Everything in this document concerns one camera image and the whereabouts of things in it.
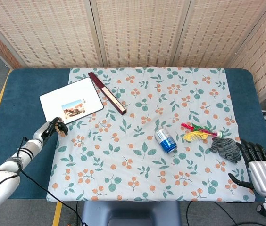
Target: floral tablecloth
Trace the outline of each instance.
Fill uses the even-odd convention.
[[[224,68],[72,68],[69,83],[94,72],[127,109],[120,115],[98,90],[104,109],[68,124],[59,137],[49,191],[64,201],[242,201],[253,192],[237,164],[210,152],[212,139],[188,143],[181,123],[222,131],[239,141]],[[154,139],[165,127],[177,142],[166,154]],[[49,201],[55,201],[47,195]]]

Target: robotic hand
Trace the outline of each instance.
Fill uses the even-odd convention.
[[[42,125],[35,132],[32,140],[28,140],[13,156],[0,165],[0,205],[18,187],[20,183],[20,171],[41,151],[42,147],[54,132],[58,132],[62,136],[68,134],[67,126],[59,117]]]
[[[247,187],[265,197],[263,207],[266,211],[266,152],[259,144],[241,141],[241,144],[236,143],[239,147],[242,156],[245,160],[247,170],[249,172],[252,183],[238,180],[233,174],[228,176],[231,180],[239,186]]]

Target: yellow feather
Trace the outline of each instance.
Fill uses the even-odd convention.
[[[194,132],[190,132],[188,134],[185,134],[183,136],[183,138],[186,141],[191,142],[193,140],[205,140],[208,136],[209,136],[209,134],[207,134],[207,133],[202,133],[200,131],[194,131]]]

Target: blue can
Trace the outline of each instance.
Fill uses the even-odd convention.
[[[166,153],[177,149],[177,144],[166,128],[161,128],[155,133],[155,139],[160,143]]]

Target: black cable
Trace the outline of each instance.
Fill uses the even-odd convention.
[[[46,188],[44,188],[42,185],[40,185],[38,182],[36,182],[34,179],[32,179],[30,176],[28,176],[22,169],[19,169],[21,171],[21,173],[23,173],[23,175],[25,177],[27,177],[28,179],[30,179],[31,181],[33,181],[37,186],[39,186],[42,190],[48,192],[48,194],[50,194],[53,198],[55,198],[57,201],[59,201],[60,203],[62,203],[63,205],[67,206],[69,209],[71,209],[74,213],[76,213],[76,216],[79,217],[82,226],[88,226],[85,222],[83,222],[81,216],[78,214],[77,211],[75,211],[75,209],[73,209],[71,206],[68,206],[67,204],[65,204],[63,201],[61,201],[60,199],[58,199],[57,197],[55,197],[50,191],[48,191]]]
[[[78,205],[78,201],[76,201],[76,209],[75,209],[76,212],[78,212],[78,211],[77,211],[77,205]],[[76,215],[76,226],[78,226],[78,217],[77,217],[77,215]]]
[[[193,201],[190,201],[189,204],[188,204],[188,207],[186,208],[186,213],[185,213],[185,216],[186,216],[186,223],[188,226],[190,226],[190,223],[189,223],[189,220],[188,220],[188,211],[189,211],[189,207],[191,205]],[[213,202],[215,203],[217,206],[219,206],[231,219],[232,221],[235,223],[233,226],[239,226],[239,225],[249,225],[249,224],[255,224],[255,225],[261,225],[261,226],[266,226],[264,224],[261,224],[261,223],[257,223],[257,222],[241,222],[241,223],[236,223],[234,221],[234,219],[229,215],[229,213],[222,207],[220,206],[217,202]]]
[[[229,216],[229,218],[232,219],[235,225],[238,225],[237,222],[231,217],[231,215],[229,215],[229,213],[222,206],[220,206],[220,204],[218,204],[217,202],[213,202],[213,203],[219,206]]]
[[[28,139],[27,139],[27,137],[23,137],[22,138],[22,142],[21,142],[21,145],[20,145],[20,147],[18,148],[18,151],[17,151],[17,157],[19,157],[19,152],[20,152],[20,148],[22,147],[22,144],[23,144],[23,141],[28,141]],[[58,199],[57,197],[55,197],[50,191],[48,191],[46,188],[44,188],[42,185],[40,185],[38,182],[36,182],[34,179],[32,179],[30,176],[28,176],[23,170],[22,170],[22,166],[20,165],[20,164],[18,164],[18,166],[19,166],[19,170],[20,170],[20,172],[21,173],[23,173],[23,175],[25,176],[25,177],[27,177],[28,179],[30,179],[32,182],[34,182],[37,186],[39,186],[42,190],[44,190],[44,191],[46,191],[48,194],[50,194],[53,198],[55,198],[57,201],[59,201],[60,203],[62,203],[63,205],[65,205],[65,206],[67,206],[69,209],[71,209],[74,213],[76,213],[76,225],[78,226],[78,217],[79,217],[79,219],[80,219],[80,221],[81,221],[81,223],[82,223],[82,226],[88,226],[85,222],[83,222],[83,220],[82,220],[82,218],[81,218],[81,216],[78,214],[78,212],[77,212],[77,203],[78,202],[76,202],[76,211],[72,208],[72,207],[70,207],[70,206],[68,206],[67,204],[65,204],[63,201],[61,201],[60,199]]]

